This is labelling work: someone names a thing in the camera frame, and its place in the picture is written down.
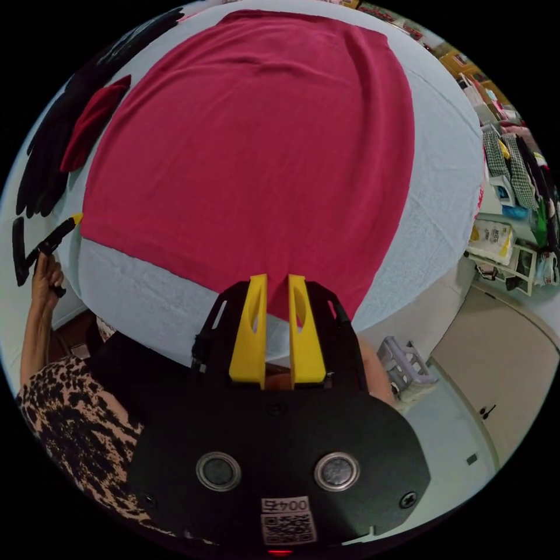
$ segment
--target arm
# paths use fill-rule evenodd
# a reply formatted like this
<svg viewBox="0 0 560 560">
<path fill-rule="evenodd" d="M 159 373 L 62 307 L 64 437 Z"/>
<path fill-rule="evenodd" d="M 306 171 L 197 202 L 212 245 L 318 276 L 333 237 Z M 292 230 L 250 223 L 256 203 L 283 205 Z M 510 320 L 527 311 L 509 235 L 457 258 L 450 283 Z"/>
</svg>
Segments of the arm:
<svg viewBox="0 0 560 560">
<path fill-rule="evenodd" d="M 53 312 L 50 309 L 41 309 L 41 307 L 31 304 L 23 339 L 20 386 L 27 384 L 31 376 L 48 363 L 52 317 Z"/>
<path fill-rule="evenodd" d="M 381 360 L 367 343 L 360 339 L 358 339 L 358 342 L 360 343 L 369 394 L 392 407 L 395 406 L 396 402 L 391 382 Z"/>
<path fill-rule="evenodd" d="M 27 315 L 25 336 L 23 338 L 22 361 L 19 370 L 20 386 L 23 387 L 31 377 L 48 363 L 48 343 L 53 322 L 53 310 L 58 296 L 51 290 L 60 286 L 64 280 L 60 264 L 53 256 L 39 254 L 31 283 L 31 307 Z"/>
</svg>

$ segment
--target checkered cloth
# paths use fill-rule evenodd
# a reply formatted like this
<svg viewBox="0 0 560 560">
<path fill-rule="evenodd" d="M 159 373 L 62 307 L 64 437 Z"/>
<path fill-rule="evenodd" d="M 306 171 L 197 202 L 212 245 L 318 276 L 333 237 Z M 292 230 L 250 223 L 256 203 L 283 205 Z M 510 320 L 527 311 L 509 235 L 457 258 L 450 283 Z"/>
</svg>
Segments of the checkered cloth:
<svg viewBox="0 0 560 560">
<path fill-rule="evenodd" d="M 500 135 L 494 128 L 487 130 L 482 135 L 482 144 L 486 153 L 486 162 L 491 177 L 505 175 L 509 179 L 509 169 L 500 148 Z"/>
<path fill-rule="evenodd" d="M 520 206 L 529 210 L 538 210 L 538 201 L 536 198 L 536 189 L 531 178 L 527 173 L 527 168 L 523 162 L 519 148 L 517 147 L 515 134 L 502 134 L 502 141 L 506 145 L 509 155 L 511 156 L 512 174 L 511 184 Z"/>
</svg>

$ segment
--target red cloth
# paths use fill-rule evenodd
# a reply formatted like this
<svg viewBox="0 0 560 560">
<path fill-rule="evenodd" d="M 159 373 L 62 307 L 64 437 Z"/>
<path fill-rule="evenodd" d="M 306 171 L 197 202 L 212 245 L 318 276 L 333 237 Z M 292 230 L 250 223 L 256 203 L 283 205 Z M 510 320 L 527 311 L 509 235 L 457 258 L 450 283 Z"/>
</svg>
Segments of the red cloth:
<svg viewBox="0 0 560 560">
<path fill-rule="evenodd" d="M 101 139 L 82 235 L 221 292 L 267 273 L 334 291 L 351 317 L 397 230 L 412 97 L 387 38 L 241 10 L 165 55 Z"/>
<path fill-rule="evenodd" d="M 130 80 L 129 74 L 93 94 L 74 125 L 70 142 L 62 158 L 60 171 L 70 173 L 86 163 L 93 145 L 130 88 Z"/>
</svg>

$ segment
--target white shelf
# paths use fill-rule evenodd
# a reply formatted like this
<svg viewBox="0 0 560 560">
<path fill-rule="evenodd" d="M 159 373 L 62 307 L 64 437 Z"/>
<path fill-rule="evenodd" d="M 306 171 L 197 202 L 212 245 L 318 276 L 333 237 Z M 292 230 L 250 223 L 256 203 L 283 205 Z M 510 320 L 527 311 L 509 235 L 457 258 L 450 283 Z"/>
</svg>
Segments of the white shelf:
<svg viewBox="0 0 560 560">
<path fill-rule="evenodd" d="M 524 254 L 530 258 L 530 262 L 528 262 L 522 271 L 518 270 L 520 267 L 520 259 L 524 258 Z M 474 261 L 476 264 L 479 265 L 490 265 L 498 269 L 498 274 L 496 275 L 496 280 L 499 282 L 506 282 L 508 278 L 520 278 L 526 283 L 525 285 L 518 286 L 515 288 L 520 292 L 526 294 L 527 296 L 531 296 L 533 293 L 533 282 L 535 280 L 535 273 L 537 269 L 537 252 L 533 249 L 529 249 L 528 247 L 524 247 L 523 245 L 515 244 L 513 247 L 512 257 L 508 263 L 508 265 L 500 264 L 499 262 L 492 261 L 488 258 L 478 257 L 476 255 L 469 254 L 469 259 Z"/>
</svg>

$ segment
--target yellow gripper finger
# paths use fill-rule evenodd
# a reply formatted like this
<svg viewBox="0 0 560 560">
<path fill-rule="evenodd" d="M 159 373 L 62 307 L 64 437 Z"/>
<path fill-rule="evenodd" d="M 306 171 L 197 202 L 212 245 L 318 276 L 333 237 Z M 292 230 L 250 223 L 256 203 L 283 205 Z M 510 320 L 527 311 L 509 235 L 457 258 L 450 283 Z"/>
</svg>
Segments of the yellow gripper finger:
<svg viewBox="0 0 560 560">
<path fill-rule="evenodd" d="M 298 383 L 322 383 L 327 374 L 305 277 L 290 274 L 290 365 L 292 389 Z"/>
<path fill-rule="evenodd" d="M 264 389 L 267 357 L 267 275 L 252 276 L 243 306 L 229 376 Z"/>
</svg>

